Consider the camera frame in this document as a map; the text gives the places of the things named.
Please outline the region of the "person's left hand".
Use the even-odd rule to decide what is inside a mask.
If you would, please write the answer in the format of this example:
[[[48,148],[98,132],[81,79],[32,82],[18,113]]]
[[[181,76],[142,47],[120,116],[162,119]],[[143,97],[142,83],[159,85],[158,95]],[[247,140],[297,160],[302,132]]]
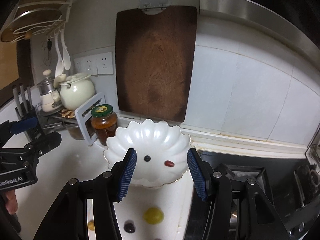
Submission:
[[[10,215],[14,215],[18,209],[18,202],[15,190],[7,191],[5,193],[6,204],[5,207]]]

